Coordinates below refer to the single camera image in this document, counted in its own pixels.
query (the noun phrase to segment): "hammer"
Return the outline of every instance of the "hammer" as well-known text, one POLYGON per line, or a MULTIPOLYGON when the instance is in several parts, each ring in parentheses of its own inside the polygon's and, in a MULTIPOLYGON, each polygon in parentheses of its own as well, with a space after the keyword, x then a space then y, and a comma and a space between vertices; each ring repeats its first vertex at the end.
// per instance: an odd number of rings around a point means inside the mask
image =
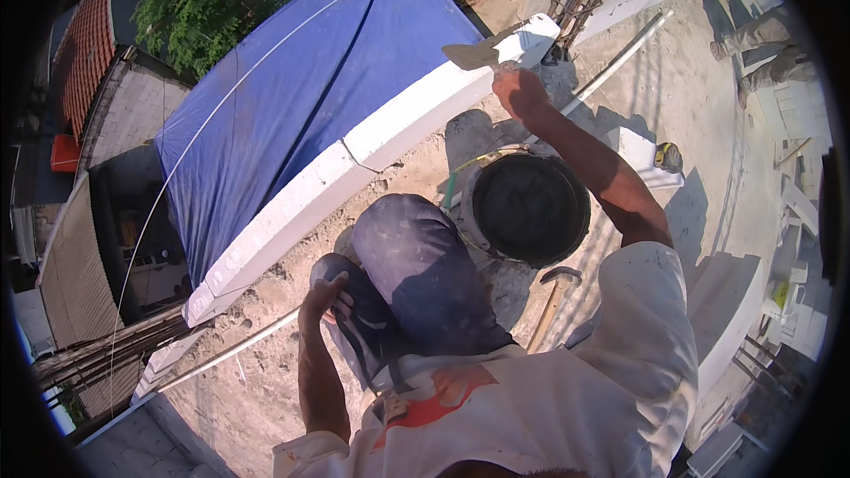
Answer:
POLYGON ((529 354, 536 353, 540 348, 543 335, 546 335, 549 326, 552 325, 552 320, 555 319, 555 313, 558 311, 558 303, 561 302, 561 298, 564 297, 564 291, 567 289, 567 282, 575 282, 577 287, 581 286, 581 272, 568 266, 558 266, 547 271, 540 278, 540 284, 546 284, 551 281, 555 281, 555 288, 552 289, 552 293, 549 295, 549 300, 543 308, 540 321, 537 322, 537 328, 534 329, 534 335, 531 335, 529 346, 526 347, 526 351, 529 354))

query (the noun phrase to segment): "black bucket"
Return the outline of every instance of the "black bucket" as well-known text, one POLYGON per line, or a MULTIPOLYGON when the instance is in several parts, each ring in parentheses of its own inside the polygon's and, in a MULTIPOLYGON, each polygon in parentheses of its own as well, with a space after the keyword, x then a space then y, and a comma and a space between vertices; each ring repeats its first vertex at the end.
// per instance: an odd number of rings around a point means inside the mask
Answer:
POLYGON ((587 235, 587 188, 544 145, 501 148, 470 176, 464 218, 488 253, 535 268, 573 254, 587 235))

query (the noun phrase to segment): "tree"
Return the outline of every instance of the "tree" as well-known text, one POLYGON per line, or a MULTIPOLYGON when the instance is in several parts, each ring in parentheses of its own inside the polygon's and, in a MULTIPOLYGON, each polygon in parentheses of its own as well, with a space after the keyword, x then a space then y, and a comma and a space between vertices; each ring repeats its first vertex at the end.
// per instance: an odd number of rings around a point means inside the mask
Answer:
POLYGON ((283 1, 258 0, 140 0, 133 13, 137 43, 160 54, 178 73, 190 71, 200 79, 283 1))

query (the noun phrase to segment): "hand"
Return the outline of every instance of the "hand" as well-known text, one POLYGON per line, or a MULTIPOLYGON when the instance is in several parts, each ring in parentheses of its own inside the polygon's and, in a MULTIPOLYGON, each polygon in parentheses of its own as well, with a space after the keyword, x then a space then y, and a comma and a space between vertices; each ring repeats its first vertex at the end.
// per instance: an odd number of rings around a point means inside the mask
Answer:
POLYGON ((335 323, 336 320, 330 314, 332 306, 335 306, 345 316, 351 316, 351 306, 355 301, 350 295, 343 292, 343 286, 348 281, 348 272, 342 271, 333 281, 317 280, 301 304, 298 313, 298 325, 304 327, 308 324, 317 324, 323 317, 335 323))
POLYGON ((511 117, 536 135, 539 135, 535 129, 537 115, 555 110, 537 74, 517 69, 511 63, 503 63, 494 69, 493 92, 511 117))

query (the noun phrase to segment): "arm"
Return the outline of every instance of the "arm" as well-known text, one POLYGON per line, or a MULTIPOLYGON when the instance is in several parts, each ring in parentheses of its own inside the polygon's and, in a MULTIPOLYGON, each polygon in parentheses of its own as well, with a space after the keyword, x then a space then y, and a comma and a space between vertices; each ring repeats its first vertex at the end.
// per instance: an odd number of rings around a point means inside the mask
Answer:
POLYGON ((643 181, 614 150, 566 118, 549 102, 537 75, 501 66, 493 92, 511 116, 551 145, 599 200, 622 247, 644 240, 673 247, 667 218, 643 181))
POLYGON ((298 399, 307 433, 327 430, 348 443, 351 424, 339 374, 319 330, 319 320, 334 304, 348 279, 343 271, 331 281, 317 281, 298 313, 298 399))

